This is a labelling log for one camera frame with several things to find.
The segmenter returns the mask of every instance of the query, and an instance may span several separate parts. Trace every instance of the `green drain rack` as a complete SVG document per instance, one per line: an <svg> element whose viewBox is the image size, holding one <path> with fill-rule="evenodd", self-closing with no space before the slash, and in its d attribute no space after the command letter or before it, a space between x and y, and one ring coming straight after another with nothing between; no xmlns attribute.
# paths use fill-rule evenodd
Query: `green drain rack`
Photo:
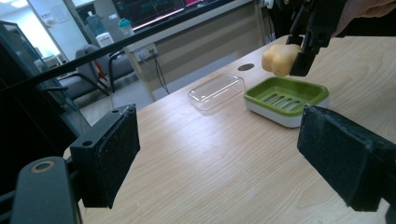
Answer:
<svg viewBox="0 0 396 224"><path fill-rule="evenodd" d="M289 128L300 127L304 105L329 105L329 91L320 85L288 77L270 77L248 89L245 105Z"/></svg>

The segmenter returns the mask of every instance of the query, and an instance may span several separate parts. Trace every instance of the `round hole in desk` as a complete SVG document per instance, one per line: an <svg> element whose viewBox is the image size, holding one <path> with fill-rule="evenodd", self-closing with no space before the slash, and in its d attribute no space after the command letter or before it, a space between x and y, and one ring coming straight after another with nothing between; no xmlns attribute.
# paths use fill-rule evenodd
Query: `round hole in desk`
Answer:
<svg viewBox="0 0 396 224"><path fill-rule="evenodd" d="M249 70L249 69L252 69L253 67L254 67L254 64L253 64L253 63L246 63L246 64L244 64L244 65L238 67L238 71L241 71L241 72L247 71L247 70Z"/></svg>

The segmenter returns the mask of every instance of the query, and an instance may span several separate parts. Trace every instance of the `transparent lid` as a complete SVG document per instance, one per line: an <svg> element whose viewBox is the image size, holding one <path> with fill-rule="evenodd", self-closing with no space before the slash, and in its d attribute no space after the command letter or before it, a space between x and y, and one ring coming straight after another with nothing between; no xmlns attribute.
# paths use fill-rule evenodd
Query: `transparent lid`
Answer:
<svg viewBox="0 0 396 224"><path fill-rule="evenodd" d="M244 90L244 79L230 74L221 74L190 91L189 100L197 109L206 111Z"/></svg>

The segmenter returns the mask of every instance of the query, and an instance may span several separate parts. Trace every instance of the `yellow object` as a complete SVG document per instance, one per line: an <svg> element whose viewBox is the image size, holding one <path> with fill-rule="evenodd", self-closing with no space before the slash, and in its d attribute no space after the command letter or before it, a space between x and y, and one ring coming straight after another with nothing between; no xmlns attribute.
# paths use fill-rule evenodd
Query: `yellow object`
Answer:
<svg viewBox="0 0 396 224"><path fill-rule="evenodd" d="M262 68L278 77L285 77L290 73L297 53L301 52L298 45L276 44L262 55Z"/></svg>

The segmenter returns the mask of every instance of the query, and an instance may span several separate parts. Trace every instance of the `soap dish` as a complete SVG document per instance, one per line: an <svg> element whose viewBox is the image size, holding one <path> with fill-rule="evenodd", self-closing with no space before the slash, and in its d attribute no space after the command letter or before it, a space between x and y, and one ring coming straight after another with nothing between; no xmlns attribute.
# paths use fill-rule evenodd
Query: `soap dish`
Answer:
<svg viewBox="0 0 396 224"><path fill-rule="evenodd" d="M248 89L245 105L285 127L300 127L304 105L329 106L329 91L320 85L287 77L270 77Z"/></svg>
<svg viewBox="0 0 396 224"><path fill-rule="evenodd" d="M197 109L207 111L245 89L245 82L241 77L221 74L190 91L189 100Z"/></svg>

